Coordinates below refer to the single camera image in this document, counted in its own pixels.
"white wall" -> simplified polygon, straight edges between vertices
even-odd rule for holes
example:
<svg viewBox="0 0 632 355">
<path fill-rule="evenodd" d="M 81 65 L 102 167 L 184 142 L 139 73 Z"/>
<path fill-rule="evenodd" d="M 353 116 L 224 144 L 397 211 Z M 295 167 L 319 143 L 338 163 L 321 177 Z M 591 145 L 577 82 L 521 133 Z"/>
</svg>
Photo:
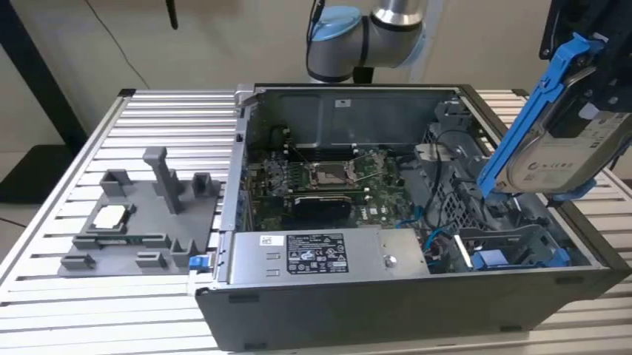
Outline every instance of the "white wall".
<svg viewBox="0 0 632 355">
<path fill-rule="evenodd" d="M 306 82 L 307 0 L 178 0 L 178 31 L 164 1 L 91 0 L 152 89 L 231 89 Z M 341 0 L 369 11 L 373 1 Z M 123 87 L 142 88 L 83 0 L 13 1 L 79 118 L 93 129 Z M 407 70 L 378 70 L 406 82 Z"/>
<path fill-rule="evenodd" d="M 36 144 L 57 143 L 61 138 L 0 47 L 0 153 L 27 152 Z"/>
<path fill-rule="evenodd" d="M 178 31 L 162 0 L 89 1 L 152 89 L 230 89 L 240 82 L 306 80 L 310 0 L 178 0 Z M 421 82 L 529 91 L 546 68 L 537 52 L 550 0 L 430 1 L 441 3 L 442 13 L 428 57 L 416 68 Z M 327 4 L 350 4 L 367 13 L 374 0 Z M 15 0 L 13 6 L 91 131 L 120 88 L 142 88 L 142 82 L 84 0 Z M 0 151 L 57 142 L 36 101 L 16 105 L 31 94 L 24 84 L 13 85 L 15 72 L 4 79 L 1 58 L 0 69 L 0 119 L 13 127 L 0 133 Z M 409 70 L 377 70 L 375 82 L 407 79 Z M 632 178 L 632 156 L 617 173 Z"/>
<path fill-rule="evenodd" d="M 538 51 L 550 0 L 440 1 L 422 82 L 530 91 L 548 64 Z"/>
</svg>

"open computer tower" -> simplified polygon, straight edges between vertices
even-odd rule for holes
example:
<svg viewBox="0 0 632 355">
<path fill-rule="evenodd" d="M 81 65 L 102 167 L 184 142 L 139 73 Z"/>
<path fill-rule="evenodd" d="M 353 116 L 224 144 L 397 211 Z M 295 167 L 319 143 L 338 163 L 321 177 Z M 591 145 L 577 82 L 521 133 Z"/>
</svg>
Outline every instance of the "open computer tower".
<svg viewBox="0 0 632 355">
<path fill-rule="evenodd" d="M 572 202 L 482 198 L 505 125 L 469 86 L 262 84 L 238 116 L 222 350 L 528 331 L 629 274 Z"/>
</svg>

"barcode sticker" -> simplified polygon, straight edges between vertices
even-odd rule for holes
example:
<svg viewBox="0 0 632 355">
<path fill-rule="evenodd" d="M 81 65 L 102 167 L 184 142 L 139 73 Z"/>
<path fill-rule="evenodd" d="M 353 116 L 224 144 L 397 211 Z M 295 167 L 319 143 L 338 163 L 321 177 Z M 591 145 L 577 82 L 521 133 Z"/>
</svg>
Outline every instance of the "barcode sticker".
<svg viewBox="0 0 632 355">
<path fill-rule="evenodd" d="M 262 235 L 259 239 L 261 246 L 283 246 L 286 240 L 285 235 Z"/>
</svg>

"motherboard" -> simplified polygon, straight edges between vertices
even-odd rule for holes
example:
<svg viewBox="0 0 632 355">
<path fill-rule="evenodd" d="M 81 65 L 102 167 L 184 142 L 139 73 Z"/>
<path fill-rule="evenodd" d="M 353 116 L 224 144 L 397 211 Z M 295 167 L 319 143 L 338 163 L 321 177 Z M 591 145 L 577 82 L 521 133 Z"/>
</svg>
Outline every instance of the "motherboard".
<svg viewBox="0 0 632 355">
<path fill-rule="evenodd" d="M 310 228 L 394 228 L 414 206 L 397 157 L 386 149 L 355 149 L 349 160 L 298 161 L 273 153 L 248 166 L 251 210 L 258 231 Z"/>
</svg>

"sticker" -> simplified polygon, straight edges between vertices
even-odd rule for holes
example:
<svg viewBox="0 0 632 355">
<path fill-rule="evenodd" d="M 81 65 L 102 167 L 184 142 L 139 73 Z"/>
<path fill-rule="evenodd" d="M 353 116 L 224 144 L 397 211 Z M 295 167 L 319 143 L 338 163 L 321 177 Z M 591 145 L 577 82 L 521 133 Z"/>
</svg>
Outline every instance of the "sticker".
<svg viewBox="0 0 632 355">
<path fill-rule="evenodd" d="M 289 235 L 287 272 L 291 275 L 349 272 L 342 234 Z"/>
<path fill-rule="evenodd" d="M 351 100 L 350 98 L 341 98 L 339 100 L 334 101 L 335 108 L 341 107 L 351 107 Z"/>
<path fill-rule="evenodd" d="M 544 135 L 534 147 L 529 148 L 530 152 L 525 155 L 528 158 L 514 163 L 520 162 L 516 172 L 512 172 L 513 181 L 517 183 L 514 187 L 544 190 L 564 187 L 569 179 L 581 176 L 585 157 L 603 149 L 624 124 L 624 127 L 629 127 L 629 119 L 629 113 L 601 112 L 576 138 Z"/>
<path fill-rule="evenodd" d="M 261 246 L 283 246 L 285 235 L 262 235 L 259 239 Z"/>
</svg>

